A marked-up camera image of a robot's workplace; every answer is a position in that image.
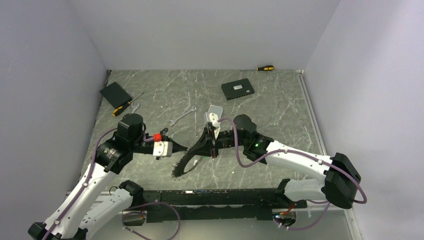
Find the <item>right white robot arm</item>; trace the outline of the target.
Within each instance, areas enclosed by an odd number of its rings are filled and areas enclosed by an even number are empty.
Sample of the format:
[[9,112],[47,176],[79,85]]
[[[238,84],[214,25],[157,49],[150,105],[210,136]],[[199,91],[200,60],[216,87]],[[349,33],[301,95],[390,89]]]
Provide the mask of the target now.
[[360,186],[361,176],[343,153],[319,155],[290,147],[258,133],[257,125],[246,114],[234,119],[211,119],[199,140],[183,155],[172,172],[174,177],[186,173],[188,162],[195,156],[216,158],[221,149],[235,149],[242,168],[260,163],[295,170],[307,176],[304,180],[283,179],[275,194],[276,203],[287,208],[292,203],[321,200],[342,209],[353,204],[366,204],[368,199]]

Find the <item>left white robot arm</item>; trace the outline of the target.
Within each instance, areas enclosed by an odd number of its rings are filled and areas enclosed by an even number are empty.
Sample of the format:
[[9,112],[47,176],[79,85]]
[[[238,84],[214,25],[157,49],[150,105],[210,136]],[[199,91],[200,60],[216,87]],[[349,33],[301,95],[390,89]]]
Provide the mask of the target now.
[[109,199],[96,207],[93,204],[135,153],[164,158],[187,151],[187,147],[164,134],[148,138],[145,128],[141,115],[124,115],[110,130],[112,138],[96,142],[87,170],[61,206],[45,221],[33,223],[28,234],[34,240],[89,240],[118,212],[139,209],[144,203],[144,190],[130,180],[122,182]]

